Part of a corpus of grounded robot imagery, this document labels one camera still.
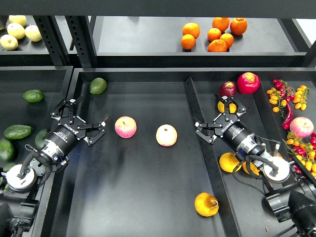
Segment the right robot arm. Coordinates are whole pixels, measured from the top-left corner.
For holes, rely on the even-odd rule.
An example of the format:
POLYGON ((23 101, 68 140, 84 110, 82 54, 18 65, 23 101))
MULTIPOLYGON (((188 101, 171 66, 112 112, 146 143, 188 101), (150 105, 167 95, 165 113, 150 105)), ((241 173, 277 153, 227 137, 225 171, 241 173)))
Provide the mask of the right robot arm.
POLYGON ((277 156, 280 142, 275 140, 273 153, 267 151, 265 138, 257 136, 249 129, 240 117, 246 113, 245 106, 235 97, 220 97, 217 101, 224 105, 212 122, 206 123, 201 111, 198 98, 191 103, 191 112, 195 121, 196 134, 209 144, 217 139, 225 142, 233 151, 233 158, 237 160, 232 167, 236 173, 243 164, 254 179, 263 181, 267 191, 266 201, 279 222, 292 220, 300 237, 314 237, 316 235, 316 181, 307 173, 295 177, 290 185, 275 190, 272 183, 286 181, 293 172, 292 167, 298 164, 293 160, 287 162, 277 156))

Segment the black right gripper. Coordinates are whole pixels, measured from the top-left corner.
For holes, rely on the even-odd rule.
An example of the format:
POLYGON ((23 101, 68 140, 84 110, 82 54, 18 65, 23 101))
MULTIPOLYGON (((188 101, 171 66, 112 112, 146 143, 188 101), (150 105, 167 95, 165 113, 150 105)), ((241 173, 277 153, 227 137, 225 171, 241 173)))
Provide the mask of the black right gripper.
POLYGON ((219 137, 234 151, 251 151, 254 148, 254 133, 240 121, 240 117, 246 113, 246 107, 234 96, 221 97, 218 93, 214 96, 223 103, 224 112, 213 123, 195 122, 195 133, 207 143, 214 143, 219 137), (230 110, 230 104, 236 107, 234 113, 230 110))

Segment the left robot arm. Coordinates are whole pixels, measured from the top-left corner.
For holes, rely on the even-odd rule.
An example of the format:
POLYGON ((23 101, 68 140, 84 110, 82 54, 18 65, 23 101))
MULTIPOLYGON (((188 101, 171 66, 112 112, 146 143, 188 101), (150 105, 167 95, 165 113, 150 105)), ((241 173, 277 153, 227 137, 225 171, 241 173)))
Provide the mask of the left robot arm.
POLYGON ((92 146, 105 134, 106 122, 88 124, 77 116, 77 108, 83 97, 61 100, 51 112, 57 124, 43 137, 43 146, 39 149, 29 144, 25 149, 30 153, 9 170, 0 170, 2 182, 0 188, 9 187, 15 193, 27 194, 22 197, 1 197, 0 199, 0 235, 2 237, 20 237, 30 230, 39 201, 36 195, 39 188, 49 179, 51 173, 64 170, 68 163, 68 154, 81 140, 92 146))

